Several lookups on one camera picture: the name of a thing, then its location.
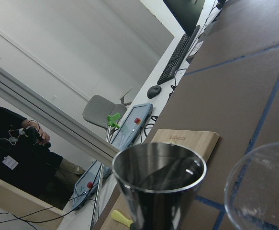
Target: red emergency stop button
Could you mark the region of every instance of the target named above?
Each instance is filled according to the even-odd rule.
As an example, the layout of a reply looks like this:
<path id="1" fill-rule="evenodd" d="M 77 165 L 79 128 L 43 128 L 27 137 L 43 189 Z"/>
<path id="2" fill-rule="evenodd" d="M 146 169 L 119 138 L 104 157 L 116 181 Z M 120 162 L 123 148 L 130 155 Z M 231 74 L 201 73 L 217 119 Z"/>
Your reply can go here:
<path id="1" fill-rule="evenodd" d="M 135 118 L 134 122 L 135 122 L 136 124 L 139 124 L 139 123 L 141 122 L 141 120 L 137 117 L 137 118 Z"/>
<path id="2" fill-rule="evenodd" d="M 87 188 L 92 188 L 92 187 L 93 187 L 93 183 L 89 181 L 87 184 Z"/>

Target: wooden cutting board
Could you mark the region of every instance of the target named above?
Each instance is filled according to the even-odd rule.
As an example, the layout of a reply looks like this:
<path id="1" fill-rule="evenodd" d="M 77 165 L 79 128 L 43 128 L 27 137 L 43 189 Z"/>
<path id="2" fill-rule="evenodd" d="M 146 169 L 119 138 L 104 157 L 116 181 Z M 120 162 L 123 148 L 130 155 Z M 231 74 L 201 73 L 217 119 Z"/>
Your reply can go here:
<path id="1" fill-rule="evenodd" d="M 218 139 L 219 135 L 215 132 L 159 129 L 151 142 L 164 142 L 184 146 L 201 155 L 207 161 Z M 122 195 L 119 195 L 100 230 L 129 230 L 127 226 L 111 218 L 111 212 L 115 209 L 128 219 L 131 219 L 124 198 Z"/>
<path id="2" fill-rule="evenodd" d="M 159 129 L 151 142 L 172 143 L 186 147 L 207 161 L 218 139 L 219 135 L 215 132 Z"/>

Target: black keyboard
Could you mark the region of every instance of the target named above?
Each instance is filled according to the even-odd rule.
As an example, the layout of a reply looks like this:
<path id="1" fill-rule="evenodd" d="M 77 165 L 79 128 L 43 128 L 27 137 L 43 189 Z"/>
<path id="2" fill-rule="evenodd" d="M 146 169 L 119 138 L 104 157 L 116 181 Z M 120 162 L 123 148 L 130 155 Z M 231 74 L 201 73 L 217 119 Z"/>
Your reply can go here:
<path id="1" fill-rule="evenodd" d="M 162 75 L 160 75 L 157 84 L 163 84 L 166 81 L 169 81 L 174 78 L 174 74 L 176 70 L 179 69 L 182 61 L 184 60 L 184 57 L 188 53 L 188 49 L 190 48 L 190 45 L 192 41 L 194 40 L 200 26 L 197 25 L 195 30 L 193 31 L 191 36 L 188 36 L 187 34 L 184 34 L 179 41 L 176 49 L 174 50 L 173 54 L 171 55 L 171 58 L 169 62 L 167 63 Z"/>

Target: stainless steel cup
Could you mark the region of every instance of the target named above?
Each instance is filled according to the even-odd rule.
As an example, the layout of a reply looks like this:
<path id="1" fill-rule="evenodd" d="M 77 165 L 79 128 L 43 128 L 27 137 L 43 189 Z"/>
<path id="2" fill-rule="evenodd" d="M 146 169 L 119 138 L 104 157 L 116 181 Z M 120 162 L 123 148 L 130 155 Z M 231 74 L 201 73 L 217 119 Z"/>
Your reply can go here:
<path id="1" fill-rule="evenodd" d="M 165 143 L 129 147 L 112 169 L 137 230 L 178 230 L 206 175 L 201 156 Z"/>

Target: monitor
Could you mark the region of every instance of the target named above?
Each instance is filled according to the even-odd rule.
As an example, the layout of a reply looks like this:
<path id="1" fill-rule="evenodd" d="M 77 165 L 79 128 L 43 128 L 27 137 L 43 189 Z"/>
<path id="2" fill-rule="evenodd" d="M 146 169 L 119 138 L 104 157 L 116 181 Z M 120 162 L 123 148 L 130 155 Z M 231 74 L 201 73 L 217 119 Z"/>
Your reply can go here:
<path id="1" fill-rule="evenodd" d="M 188 36 L 196 28 L 204 0 L 163 0 Z"/>

